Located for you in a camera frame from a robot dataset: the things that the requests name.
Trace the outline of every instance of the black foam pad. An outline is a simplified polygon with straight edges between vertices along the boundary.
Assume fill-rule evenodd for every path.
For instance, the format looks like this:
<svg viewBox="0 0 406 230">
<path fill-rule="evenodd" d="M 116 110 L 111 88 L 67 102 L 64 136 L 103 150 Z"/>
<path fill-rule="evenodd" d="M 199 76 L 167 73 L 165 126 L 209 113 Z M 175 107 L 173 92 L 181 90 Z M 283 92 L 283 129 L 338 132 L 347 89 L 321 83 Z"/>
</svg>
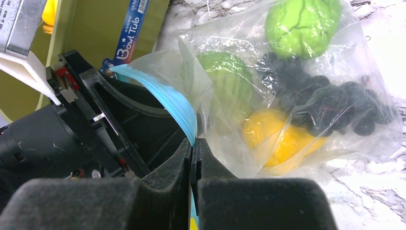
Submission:
<svg viewBox="0 0 406 230">
<path fill-rule="evenodd" d="M 201 179 L 201 230 L 336 230 L 326 196 L 305 179 Z"/>
<path fill-rule="evenodd" d="M 191 151 L 185 139 L 171 158 L 142 180 L 31 180 L 4 209 L 0 229 L 186 230 Z"/>
</svg>

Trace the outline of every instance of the label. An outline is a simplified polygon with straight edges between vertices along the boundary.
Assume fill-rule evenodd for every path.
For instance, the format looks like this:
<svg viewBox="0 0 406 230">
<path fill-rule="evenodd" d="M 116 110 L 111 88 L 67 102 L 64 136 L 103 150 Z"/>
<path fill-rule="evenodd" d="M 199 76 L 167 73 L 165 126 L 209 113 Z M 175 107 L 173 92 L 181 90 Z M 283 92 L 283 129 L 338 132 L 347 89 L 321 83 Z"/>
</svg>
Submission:
<svg viewBox="0 0 406 230">
<path fill-rule="evenodd" d="M 131 57 L 133 56 L 133 52 L 137 44 L 148 4 L 149 0 L 130 1 L 114 58 L 113 60 L 106 58 L 102 63 L 101 71 L 111 78 L 128 82 L 127 78 L 123 79 L 122 77 L 117 76 L 116 73 L 111 72 L 108 68 L 131 62 Z"/>
<path fill-rule="evenodd" d="M 0 49 L 6 50 L 22 0 L 0 0 Z"/>
</svg>

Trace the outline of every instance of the green toy melon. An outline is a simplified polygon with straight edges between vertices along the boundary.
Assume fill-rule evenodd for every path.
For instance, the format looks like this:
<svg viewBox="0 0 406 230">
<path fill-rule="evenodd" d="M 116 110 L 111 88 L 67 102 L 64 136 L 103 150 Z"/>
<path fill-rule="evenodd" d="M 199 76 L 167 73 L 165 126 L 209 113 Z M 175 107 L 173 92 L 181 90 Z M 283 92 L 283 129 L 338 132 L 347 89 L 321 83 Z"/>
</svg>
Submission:
<svg viewBox="0 0 406 230">
<path fill-rule="evenodd" d="M 211 101 L 210 113 L 216 116 L 216 129 L 227 129 L 225 122 L 240 126 L 252 114 L 252 75 L 243 61 L 228 52 L 208 52 L 197 56 L 214 84 L 217 100 Z M 226 117 L 218 116 L 223 109 Z"/>
</svg>

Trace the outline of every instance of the yellow object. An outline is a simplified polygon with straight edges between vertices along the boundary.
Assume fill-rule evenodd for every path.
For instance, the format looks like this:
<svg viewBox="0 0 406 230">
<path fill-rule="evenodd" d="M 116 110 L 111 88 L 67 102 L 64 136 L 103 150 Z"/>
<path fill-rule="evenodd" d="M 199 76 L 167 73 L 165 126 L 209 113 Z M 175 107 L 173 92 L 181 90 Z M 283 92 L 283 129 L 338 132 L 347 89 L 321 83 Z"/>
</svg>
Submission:
<svg viewBox="0 0 406 230">
<path fill-rule="evenodd" d="M 197 228 L 196 221 L 194 221 L 193 218 L 191 218 L 191 227 L 190 227 L 190 230 L 199 230 L 199 229 Z"/>
<path fill-rule="evenodd" d="M 42 13 L 42 20 L 46 23 L 46 25 L 43 26 L 43 29 L 47 34 L 52 34 L 58 2 L 58 0 L 48 0 L 45 4 L 44 12 Z"/>
<path fill-rule="evenodd" d="M 285 168 L 291 170 L 326 141 L 326 138 L 315 139 L 303 127 L 289 125 L 285 128 L 286 119 L 282 112 L 267 109 L 255 112 L 243 126 L 242 135 L 250 148 L 272 152 L 265 167 L 277 166 L 292 159 L 294 162 L 288 163 L 289 166 Z"/>
</svg>

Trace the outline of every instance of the blue bag seal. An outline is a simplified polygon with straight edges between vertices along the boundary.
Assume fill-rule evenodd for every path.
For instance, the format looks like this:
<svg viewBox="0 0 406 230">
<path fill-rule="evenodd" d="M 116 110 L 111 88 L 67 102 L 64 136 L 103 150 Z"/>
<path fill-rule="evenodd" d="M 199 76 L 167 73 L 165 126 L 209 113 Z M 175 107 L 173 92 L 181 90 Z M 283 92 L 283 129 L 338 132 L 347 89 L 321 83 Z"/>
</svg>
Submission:
<svg viewBox="0 0 406 230">
<path fill-rule="evenodd" d="M 110 70 L 143 84 L 172 115 L 186 134 L 191 145 L 194 145 L 197 135 L 197 115 L 183 94 L 172 86 L 162 84 L 156 78 L 136 70 L 127 64 L 112 67 Z"/>
</svg>

